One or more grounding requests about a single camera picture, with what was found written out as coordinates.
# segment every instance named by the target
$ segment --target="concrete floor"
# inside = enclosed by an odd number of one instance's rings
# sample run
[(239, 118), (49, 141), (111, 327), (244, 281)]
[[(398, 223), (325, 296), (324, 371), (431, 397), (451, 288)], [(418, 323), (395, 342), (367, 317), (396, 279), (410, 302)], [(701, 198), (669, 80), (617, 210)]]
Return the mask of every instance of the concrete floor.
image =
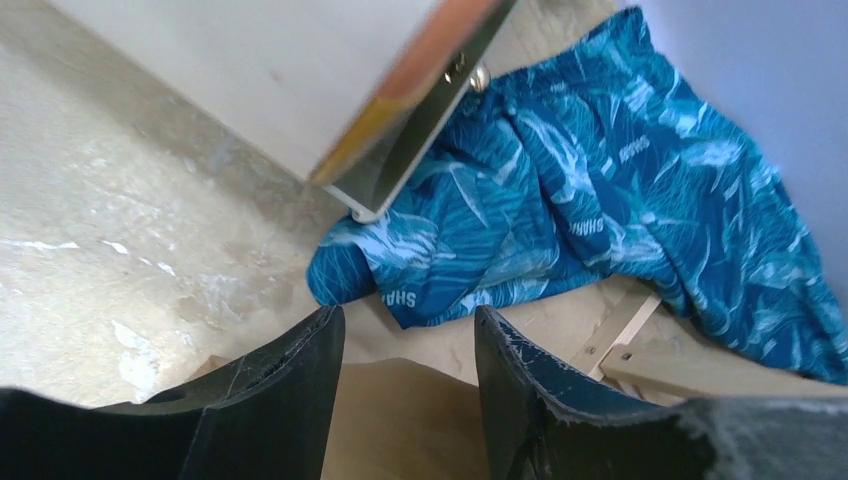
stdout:
[[(611, 11), (525, 0), (488, 64), (546, 58)], [(344, 211), (41, 1), (0, 0), (0, 385), (144, 401), (268, 342), (316, 307), (304, 269)], [(629, 283), (505, 314), (569, 358)], [(475, 382), (467, 319), (401, 331), (378, 299), (346, 315), (346, 361)]]

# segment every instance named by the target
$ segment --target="leaf print fabric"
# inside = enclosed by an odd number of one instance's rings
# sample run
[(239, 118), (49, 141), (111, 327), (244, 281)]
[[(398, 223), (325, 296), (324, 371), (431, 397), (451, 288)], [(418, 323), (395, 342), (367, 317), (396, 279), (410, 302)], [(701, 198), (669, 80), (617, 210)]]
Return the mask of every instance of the leaf print fabric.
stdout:
[(409, 328), (611, 274), (755, 361), (848, 381), (839, 305), (776, 171), (638, 7), (469, 93), (386, 215), (342, 219), (307, 280), (325, 305), (379, 292)]

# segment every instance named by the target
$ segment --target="wooden beam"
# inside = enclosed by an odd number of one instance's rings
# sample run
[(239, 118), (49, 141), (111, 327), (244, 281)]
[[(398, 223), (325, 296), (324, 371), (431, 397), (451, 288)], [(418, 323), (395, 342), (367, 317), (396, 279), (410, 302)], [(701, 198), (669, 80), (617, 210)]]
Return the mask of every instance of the wooden beam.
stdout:
[(667, 351), (619, 345), (601, 362), (617, 381), (681, 397), (789, 396), (841, 397), (848, 388), (807, 380), (741, 357), (711, 361)]
[(603, 378), (599, 365), (610, 349), (630, 343), (659, 304), (660, 298), (653, 290), (642, 282), (634, 282), (583, 348), (571, 358), (569, 365), (595, 380)]

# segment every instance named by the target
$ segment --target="blue clothing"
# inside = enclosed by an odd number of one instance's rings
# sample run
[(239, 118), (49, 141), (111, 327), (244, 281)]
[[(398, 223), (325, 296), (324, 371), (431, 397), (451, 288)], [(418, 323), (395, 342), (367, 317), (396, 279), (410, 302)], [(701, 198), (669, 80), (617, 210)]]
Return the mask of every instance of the blue clothing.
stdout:
[(639, 8), (468, 94), (385, 216), (342, 219), (307, 280), (326, 305), (379, 292), (408, 328), (611, 274), (764, 365), (848, 381), (839, 305), (776, 171)]

